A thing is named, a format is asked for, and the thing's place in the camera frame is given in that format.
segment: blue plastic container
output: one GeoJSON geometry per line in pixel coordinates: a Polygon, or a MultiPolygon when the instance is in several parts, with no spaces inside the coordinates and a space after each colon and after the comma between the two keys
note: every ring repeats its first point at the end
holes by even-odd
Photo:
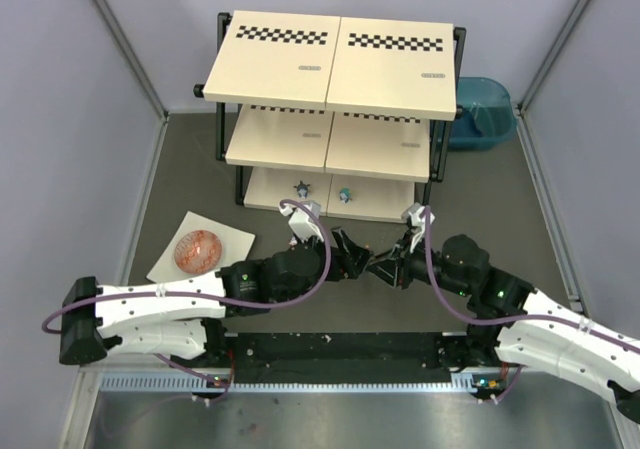
{"type": "Polygon", "coordinates": [[[458,104],[464,114],[453,123],[449,148],[454,151],[486,151],[511,139],[517,121],[505,87],[486,77],[461,77],[458,104]]]}

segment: black and white checker strip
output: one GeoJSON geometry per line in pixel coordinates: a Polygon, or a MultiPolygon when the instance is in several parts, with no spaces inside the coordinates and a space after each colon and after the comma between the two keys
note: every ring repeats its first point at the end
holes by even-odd
{"type": "Polygon", "coordinates": [[[379,116],[376,114],[359,114],[359,113],[350,113],[345,112],[345,116],[347,117],[355,117],[356,119],[371,119],[374,121],[386,121],[386,122],[405,122],[405,123],[415,123],[420,124],[420,119],[416,119],[415,117],[394,117],[394,116],[379,116]]]}
{"type": "Polygon", "coordinates": [[[251,106],[251,109],[270,112],[287,112],[290,114],[324,114],[324,111],[317,111],[315,109],[295,109],[292,107],[251,106]]]}
{"type": "Polygon", "coordinates": [[[285,44],[319,44],[327,43],[328,32],[294,31],[292,29],[270,29],[258,26],[240,26],[238,39],[257,39],[259,41],[284,42],[285,44]]]}
{"type": "Polygon", "coordinates": [[[377,34],[349,34],[349,45],[374,49],[397,49],[399,51],[442,52],[442,39],[429,37],[380,36],[377,34]]]}

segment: wooden shelf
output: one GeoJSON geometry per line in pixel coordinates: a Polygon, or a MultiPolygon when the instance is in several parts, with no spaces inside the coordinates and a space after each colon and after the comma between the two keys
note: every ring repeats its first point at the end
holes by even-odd
{"type": "Polygon", "coordinates": [[[363,221],[399,222],[415,201],[415,184],[335,174],[331,182],[327,215],[363,221]],[[340,202],[339,192],[348,188],[353,199],[340,202]]]}
{"type": "Polygon", "coordinates": [[[229,164],[324,172],[333,113],[244,105],[233,130],[229,164]]]}
{"type": "Polygon", "coordinates": [[[207,101],[324,109],[339,17],[236,11],[207,101]]]}
{"type": "Polygon", "coordinates": [[[244,197],[244,205],[245,207],[276,211],[282,199],[302,202],[293,187],[302,180],[305,184],[311,184],[307,200],[320,204],[322,206],[321,214],[325,215],[329,190],[331,189],[331,177],[331,174],[254,167],[244,197]]]}
{"type": "Polygon", "coordinates": [[[343,17],[327,110],[452,121],[453,25],[343,17]]]}
{"type": "Polygon", "coordinates": [[[429,180],[429,121],[337,113],[326,171],[414,182],[429,180]]]}

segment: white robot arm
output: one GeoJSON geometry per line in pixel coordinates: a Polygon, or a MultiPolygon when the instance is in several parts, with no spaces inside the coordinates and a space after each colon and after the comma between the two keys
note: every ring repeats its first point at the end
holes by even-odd
{"type": "MultiPolygon", "coordinates": [[[[448,239],[442,252],[428,245],[423,249],[418,243],[425,229],[429,240],[427,211],[417,204],[403,214],[409,226],[404,237],[376,256],[341,229],[332,231],[338,247],[322,244],[326,241],[317,223],[320,207],[306,203],[306,209],[315,217],[281,208],[291,216],[289,224],[299,242],[268,259],[242,261],[166,284],[118,287],[98,285],[94,278],[78,280],[58,311],[64,313],[60,362],[84,364],[122,353],[194,359],[211,350],[209,339],[220,337],[207,330],[206,321],[264,312],[278,303],[291,305],[319,282],[325,259],[330,267],[323,281],[357,278],[366,271],[393,287],[406,288],[418,279],[432,284],[439,297],[440,287],[469,297],[467,307],[477,314],[465,319],[469,361],[506,362],[547,372],[616,403],[624,415],[640,422],[640,343],[635,339],[574,313],[526,281],[492,267],[488,253],[464,235],[448,239]],[[87,298],[93,302],[84,304],[87,298]],[[236,308],[238,301],[248,309],[236,308]],[[492,322],[505,317],[513,320],[492,322]],[[554,317],[569,325],[549,320],[554,317]]],[[[440,300],[455,313],[444,298],[440,300]]]]}

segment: decorated egg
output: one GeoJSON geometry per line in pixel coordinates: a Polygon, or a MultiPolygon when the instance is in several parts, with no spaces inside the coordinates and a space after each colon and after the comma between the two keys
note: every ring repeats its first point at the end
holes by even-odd
{"type": "Polygon", "coordinates": [[[222,243],[213,232],[193,231],[176,244],[174,258],[178,267],[188,274],[204,274],[218,265],[222,243]]]}

